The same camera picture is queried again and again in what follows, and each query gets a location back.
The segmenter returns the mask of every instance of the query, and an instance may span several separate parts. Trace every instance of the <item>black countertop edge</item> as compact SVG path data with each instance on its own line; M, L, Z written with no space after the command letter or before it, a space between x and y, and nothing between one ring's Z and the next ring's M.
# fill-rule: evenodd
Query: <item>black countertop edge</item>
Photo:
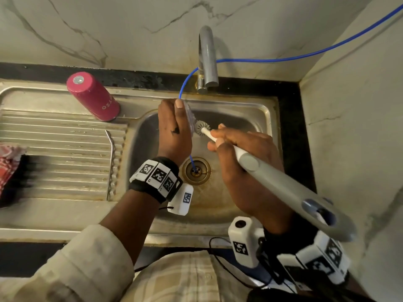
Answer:
M91 73L104 86L175 92L180 90L187 76L186 74L174 73L0 63L0 78L9 80L64 84L70 75L79 71ZM194 87L196 80L197 77L193 76L184 91L196 92ZM298 83L228 77L220 77L219 82L220 85L211 93L260 97L276 96L278 98L285 173L316 192ZM5 269L5 262L3 261L10 257L15 258L12 255L20 254L18 250L29 248L33 252L31 253L32 256L29 257L30 261L39 268L56 250L63 246L56 243L40 243L40 245L39 248L35 243L0 243L0 276L27 276L36 270L31 264L27 266L27 261L23 260L23 256L18 257L20 261L13 261L13 263L18 263L13 268Z

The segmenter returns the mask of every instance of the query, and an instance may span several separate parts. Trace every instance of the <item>ink mark on hand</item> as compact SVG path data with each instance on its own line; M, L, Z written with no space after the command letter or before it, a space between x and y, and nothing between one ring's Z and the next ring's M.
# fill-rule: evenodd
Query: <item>ink mark on hand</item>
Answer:
M171 130L172 135L173 134L179 134L179 127L176 127L175 130Z

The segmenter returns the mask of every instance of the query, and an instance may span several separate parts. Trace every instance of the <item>red checkered cloth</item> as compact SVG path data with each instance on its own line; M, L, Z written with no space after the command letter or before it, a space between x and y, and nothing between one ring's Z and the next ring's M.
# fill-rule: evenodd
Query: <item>red checkered cloth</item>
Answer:
M0 144L0 195L7 181L11 178L25 150L18 146Z

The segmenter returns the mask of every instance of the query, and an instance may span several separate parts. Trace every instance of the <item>ridged draining board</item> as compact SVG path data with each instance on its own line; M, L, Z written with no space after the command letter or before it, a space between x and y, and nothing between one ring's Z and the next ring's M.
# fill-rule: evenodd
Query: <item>ridged draining board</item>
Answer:
M30 156L23 197L104 200L110 164L105 130L115 144L112 198L127 124L85 115L0 111L0 143L25 147Z

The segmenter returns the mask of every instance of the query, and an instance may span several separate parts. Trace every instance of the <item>fingernail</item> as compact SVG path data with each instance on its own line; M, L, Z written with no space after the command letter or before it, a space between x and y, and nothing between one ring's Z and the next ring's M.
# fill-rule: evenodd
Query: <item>fingernail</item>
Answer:
M175 101L175 106L176 106L177 108L183 108L183 107L184 107L183 101L182 101L181 99L177 99L177 100Z
M225 143L223 138L218 138L216 141L216 146L219 147L222 143Z

